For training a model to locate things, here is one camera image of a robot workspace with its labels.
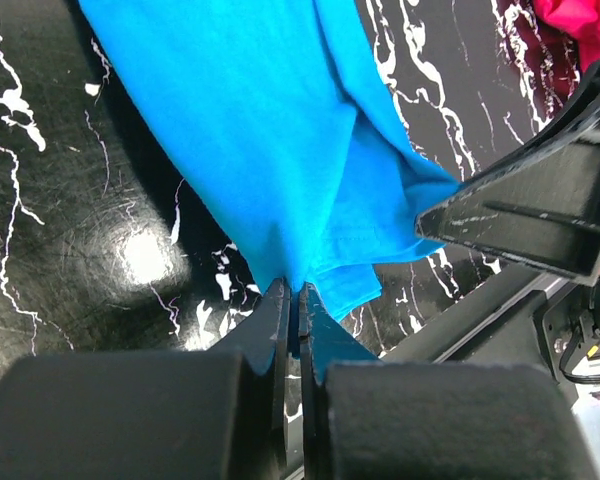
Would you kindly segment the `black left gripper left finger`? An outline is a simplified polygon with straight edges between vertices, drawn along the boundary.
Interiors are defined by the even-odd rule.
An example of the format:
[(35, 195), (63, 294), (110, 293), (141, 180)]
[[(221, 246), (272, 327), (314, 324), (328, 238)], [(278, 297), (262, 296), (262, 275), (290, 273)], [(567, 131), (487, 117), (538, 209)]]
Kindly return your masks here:
[(290, 291), (205, 351), (25, 357), (0, 380), (0, 479), (277, 479)]

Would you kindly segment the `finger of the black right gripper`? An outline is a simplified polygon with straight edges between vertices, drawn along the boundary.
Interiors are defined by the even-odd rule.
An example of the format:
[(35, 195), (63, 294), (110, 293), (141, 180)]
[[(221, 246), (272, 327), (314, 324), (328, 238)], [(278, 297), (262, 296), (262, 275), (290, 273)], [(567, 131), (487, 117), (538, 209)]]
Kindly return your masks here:
[(594, 285), (600, 272), (600, 60), (538, 135), (419, 214), (415, 231)]

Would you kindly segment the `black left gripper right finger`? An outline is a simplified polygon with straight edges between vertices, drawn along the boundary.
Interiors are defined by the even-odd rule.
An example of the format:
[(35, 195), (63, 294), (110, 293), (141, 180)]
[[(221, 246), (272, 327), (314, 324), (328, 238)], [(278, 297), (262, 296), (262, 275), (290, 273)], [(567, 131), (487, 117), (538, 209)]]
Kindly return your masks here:
[(550, 376), (526, 365), (385, 363), (299, 298), (308, 479), (595, 479)]

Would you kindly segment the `blue t shirt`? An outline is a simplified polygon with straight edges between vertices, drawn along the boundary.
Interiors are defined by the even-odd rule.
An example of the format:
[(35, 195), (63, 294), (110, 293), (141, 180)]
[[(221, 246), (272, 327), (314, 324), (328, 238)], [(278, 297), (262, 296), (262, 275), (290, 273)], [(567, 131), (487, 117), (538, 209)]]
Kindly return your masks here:
[(316, 287), (335, 319), (374, 268), (435, 252), (417, 216), (458, 190), (416, 153), (351, 1), (84, 1), (151, 133), (260, 290)]

